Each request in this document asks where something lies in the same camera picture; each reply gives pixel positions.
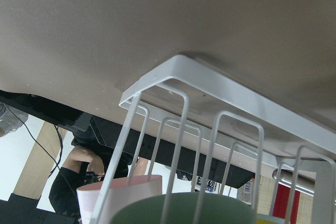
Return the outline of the yellow cup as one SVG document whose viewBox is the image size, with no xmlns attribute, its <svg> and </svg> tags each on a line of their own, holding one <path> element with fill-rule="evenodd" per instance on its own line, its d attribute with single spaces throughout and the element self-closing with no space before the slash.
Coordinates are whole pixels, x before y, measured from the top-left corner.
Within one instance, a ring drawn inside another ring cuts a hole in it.
<svg viewBox="0 0 336 224">
<path fill-rule="evenodd" d="M 285 220 L 279 217 L 257 214 L 256 224 L 285 224 Z"/>
</svg>

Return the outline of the pink cup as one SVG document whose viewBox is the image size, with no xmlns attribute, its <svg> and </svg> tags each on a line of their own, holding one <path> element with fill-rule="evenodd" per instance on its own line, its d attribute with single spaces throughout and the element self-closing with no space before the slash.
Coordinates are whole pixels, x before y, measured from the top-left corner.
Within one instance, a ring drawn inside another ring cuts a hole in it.
<svg viewBox="0 0 336 224">
<path fill-rule="evenodd" d="M 131 203 L 162 194 L 161 175 L 134 176 L 130 185 L 127 184 L 127 181 L 126 177 L 112 181 L 100 223 L 109 223 L 114 214 Z M 77 188 L 82 223 L 90 222 L 101 186 L 102 182 L 97 182 Z"/>
</svg>

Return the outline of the red thermos bottle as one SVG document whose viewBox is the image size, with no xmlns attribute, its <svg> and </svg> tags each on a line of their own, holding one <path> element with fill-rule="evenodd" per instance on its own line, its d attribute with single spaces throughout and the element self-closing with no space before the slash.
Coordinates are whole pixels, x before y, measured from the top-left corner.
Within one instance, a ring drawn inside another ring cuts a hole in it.
<svg viewBox="0 0 336 224">
<path fill-rule="evenodd" d="M 278 184 L 275 205 L 273 212 L 271 214 L 272 216 L 285 219 L 289 193 L 290 193 L 289 187 L 286 187 L 282 184 Z M 300 200 L 300 192 L 295 191 L 290 223 L 296 223 L 297 221 L 299 200 Z"/>
</svg>

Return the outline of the person in black shirt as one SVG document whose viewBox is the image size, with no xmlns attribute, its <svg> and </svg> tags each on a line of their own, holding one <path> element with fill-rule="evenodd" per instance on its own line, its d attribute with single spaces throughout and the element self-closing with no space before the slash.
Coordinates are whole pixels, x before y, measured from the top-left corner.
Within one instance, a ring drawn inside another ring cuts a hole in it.
<svg viewBox="0 0 336 224">
<path fill-rule="evenodd" d="M 79 217 L 79 203 L 75 196 L 77 188 L 104 180 L 114 149 L 98 142 L 96 128 L 105 141 L 116 141 L 122 125 L 96 116 L 91 120 L 96 124 L 94 127 L 73 132 L 71 144 L 74 147 L 51 186 L 49 201 L 57 214 Z"/>
</svg>

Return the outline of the labelled plastic bottle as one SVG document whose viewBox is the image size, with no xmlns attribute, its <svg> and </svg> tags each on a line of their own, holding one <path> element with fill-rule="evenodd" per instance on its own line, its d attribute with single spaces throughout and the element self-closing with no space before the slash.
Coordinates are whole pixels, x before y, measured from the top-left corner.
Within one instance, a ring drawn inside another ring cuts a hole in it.
<svg viewBox="0 0 336 224">
<path fill-rule="evenodd" d="M 200 176 L 196 177 L 195 189 L 194 189 L 195 192 L 201 191 L 202 179 L 203 178 Z M 205 186 L 205 192 L 213 194 L 218 192 L 217 189 L 218 189 L 218 182 L 208 179 Z"/>
</svg>

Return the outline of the green cup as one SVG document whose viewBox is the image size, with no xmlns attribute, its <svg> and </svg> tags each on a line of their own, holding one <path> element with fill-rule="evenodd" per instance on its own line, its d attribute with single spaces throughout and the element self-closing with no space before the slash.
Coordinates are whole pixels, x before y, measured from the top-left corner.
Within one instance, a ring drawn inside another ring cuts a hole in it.
<svg viewBox="0 0 336 224">
<path fill-rule="evenodd" d="M 174 193 L 167 223 L 192 223 L 198 193 Z M 118 211 L 111 223 L 160 223 L 165 195 L 139 200 Z M 256 223 L 256 214 L 235 198 L 206 193 L 199 223 Z"/>
</svg>

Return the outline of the white cup rack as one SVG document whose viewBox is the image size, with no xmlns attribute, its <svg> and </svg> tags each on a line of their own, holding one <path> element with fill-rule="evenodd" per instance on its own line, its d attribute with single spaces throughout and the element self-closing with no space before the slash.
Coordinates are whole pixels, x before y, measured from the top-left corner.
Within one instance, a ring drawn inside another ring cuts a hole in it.
<svg viewBox="0 0 336 224">
<path fill-rule="evenodd" d="M 202 150 L 210 147 L 216 158 L 226 161 L 230 147 L 234 164 L 266 174 L 280 162 L 295 167 L 293 186 L 299 176 L 315 177 L 312 223 L 334 223 L 335 120 L 313 111 L 297 112 L 239 84 L 214 68 L 184 55 L 176 55 L 153 68 L 121 95 L 114 105 L 95 108 L 95 115 L 112 122 L 138 127 L 141 116 L 150 120 L 154 134 L 158 125 L 171 118 L 163 138 L 181 140 L 178 122 L 184 124 L 186 141 L 196 147 L 196 130 L 202 131 Z M 243 146 L 261 148 L 259 161 Z"/>
</svg>

